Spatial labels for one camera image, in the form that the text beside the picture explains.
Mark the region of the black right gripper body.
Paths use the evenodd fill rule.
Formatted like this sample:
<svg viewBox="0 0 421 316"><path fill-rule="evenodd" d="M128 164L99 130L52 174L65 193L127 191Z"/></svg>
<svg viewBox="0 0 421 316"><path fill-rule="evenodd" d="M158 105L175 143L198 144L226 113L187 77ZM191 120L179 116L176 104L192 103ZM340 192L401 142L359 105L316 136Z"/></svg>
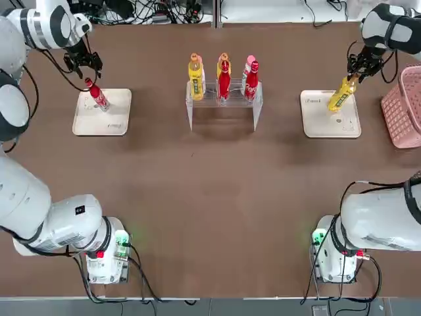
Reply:
<svg viewBox="0 0 421 316"><path fill-rule="evenodd" d="M382 58L382 48L364 45L357 55L357 68L372 68Z"/></svg>

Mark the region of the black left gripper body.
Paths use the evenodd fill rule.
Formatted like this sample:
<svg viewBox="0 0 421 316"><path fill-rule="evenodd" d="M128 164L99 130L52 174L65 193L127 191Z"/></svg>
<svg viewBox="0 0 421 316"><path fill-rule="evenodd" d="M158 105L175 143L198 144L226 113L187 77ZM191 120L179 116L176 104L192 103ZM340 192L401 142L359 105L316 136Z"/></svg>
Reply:
<svg viewBox="0 0 421 316"><path fill-rule="evenodd" d="M76 45L66 47L64 62L67 65L91 65L92 55L88 51L84 41L79 41Z"/></svg>

